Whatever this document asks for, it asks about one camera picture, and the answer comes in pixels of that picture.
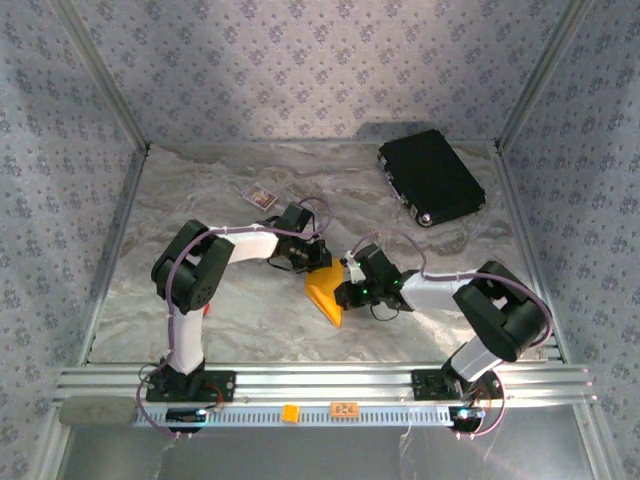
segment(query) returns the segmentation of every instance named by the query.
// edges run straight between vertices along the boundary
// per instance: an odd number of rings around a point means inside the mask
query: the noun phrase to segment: orange label
[[[334,418],[358,418],[360,411],[356,402],[332,402],[331,416]]]

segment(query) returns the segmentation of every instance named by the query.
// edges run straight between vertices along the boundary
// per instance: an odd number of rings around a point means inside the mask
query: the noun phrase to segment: metal frame
[[[78,49],[87,69],[93,77],[96,86],[102,93],[107,105],[122,125],[127,138],[139,151],[146,150],[146,142],[140,127],[129,110],[126,100],[120,93],[116,82],[109,73],[109,69],[93,43],[84,22],[78,15],[71,0],[49,0],[58,19],[69,34],[71,42]]]
[[[360,405],[447,405],[460,401],[416,402],[411,371],[439,369],[441,364],[321,363],[283,365],[213,365],[207,371],[234,370],[234,402],[225,408],[243,406],[328,406],[333,401],[355,401]],[[54,398],[60,404],[76,396],[134,397],[143,365],[90,366],[62,371]],[[590,404],[596,401],[591,376],[585,366],[524,363],[499,369],[511,408]]]
[[[578,31],[584,17],[591,10],[593,3],[594,0],[571,0],[567,3],[562,17],[556,22],[549,40],[542,49],[542,54],[531,71],[531,76],[498,136],[501,154],[508,152],[513,145],[520,129],[529,118],[533,107],[551,78],[551,74],[558,66],[562,54]]]
[[[58,412],[58,407],[52,408],[43,422],[44,435],[38,443],[38,449],[33,456],[36,461],[31,463],[27,478],[51,480],[56,478],[60,471],[71,428],[60,424]]]
[[[140,183],[140,177],[142,175],[142,170],[144,169],[146,159],[146,153],[143,154],[136,152],[134,154],[134,158],[131,161],[131,166],[129,167],[129,171],[127,173],[127,178],[124,182],[124,187],[122,189],[123,196],[116,208],[115,213],[116,218],[119,218],[119,223],[113,242],[111,242],[111,250],[109,251],[109,257],[105,265],[104,275],[99,279],[98,282],[96,299],[93,303],[88,305],[86,317],[89,317],[89,325],[87,327],[87,333],[82,342],[82,347],[80,348],[80,354],[76,363],[76,365],[78,366],[86,365],[89,361],[91,345],[93,344],[93,341],[95,339],[95,330],[98,326],[98,317],[100,316],[100,310],[102,308],[104,300],[107,298],[109,284],[111,283],[111,278],[113,277],[113,272],[118,260],[118,254],[120,253],[120,247],[122,246],[122,241],[124,240],[124,234],[129,222],[129,215],[131,214],[133,201],[135,199],[136,192],[138,191],[138,184]]]
[[[500,186],[507,201],[509,216],[514,223],[516,241],[525,260],[525,270],[529,285],[549,306],[554,319],[554,336],[556,337],[558,349],[564,362],[571,364],[571,354],[562,333],[561,319],[552,298],[547,294],[544,277],[542,276],[542,267],[534,248],[533,236],[529,226],[524,221],[524,208],[520,197],[513,189],[514,185],[516,185],[515,177],[509,164],[499,153],[498,148],[491,144],[488,144],[488,148],[492,152],[491,156],[496,166]],[[604,418],[602,407],[599,404],[574,407],[574,414],[591,463],[591,469],[596,478],[626,478],[622,462],[613,442],[613,436]]]

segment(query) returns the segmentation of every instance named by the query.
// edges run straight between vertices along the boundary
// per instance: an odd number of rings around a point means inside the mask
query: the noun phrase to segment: black box
[[[378,160],[421,227],[477,212],[486,203],[482,187],[437,130],[385,143]]]

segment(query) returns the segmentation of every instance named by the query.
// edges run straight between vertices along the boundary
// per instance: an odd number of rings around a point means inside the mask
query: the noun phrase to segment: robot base
[[[411,384],[414,400],[465,400],[467,392],[473,391],[481,392],[484,396],[480,398],[483,400],[503,397],[498,377],[491,370],[473,383],[445,372],[443,369],[413,370]]]
[[[176,372],[169,365],[149,379],[147,402],[217,403],[233,401],[236,373],[233,371],[205,371],[204,361],[190,374]]]

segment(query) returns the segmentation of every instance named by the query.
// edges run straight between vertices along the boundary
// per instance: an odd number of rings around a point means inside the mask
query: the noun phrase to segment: robotic arm
[[[444,364],[442,372],[451,385],[473,383],[499,364],[515,362],[547,325],[544,312],[523,291],[486,278],[460,280],[488,274],[524,286],[498,262],[487,262],[477,272],[441,278],[417,270],[400,273],[382,250],[371,244],[355,256],[347,252],[342,263],[351,279],[335,290],[335,297],[344,310],[384,302],[391,309],[404,311],[462,311],[476,337]]]
[[[178,311],[169,331],[173,351],[162,372],[168,388],[182,392],[185,398],[193,397],[198,389],[193,379],[204,371],[202,320],[206,305],[217,290],[227,265],[249,259],[279,257],[288,260],[291,269],[298,273],[331,265],[331,253],[320,238],[302,239],[260,231],[268,226],[279,231],[300,233],[312,217],[311,211],[291,203],[281,216],[251,225],[249,229],[253,227],[253,231],[210,235],[191,249],[177,267],[171,289],[171,300]],[[207,227],[197,220],[188,221],[156,261],[151,279],[161,298],[166,300],[167,279],[178,256],[191,241],[209,230],[220,228]]]

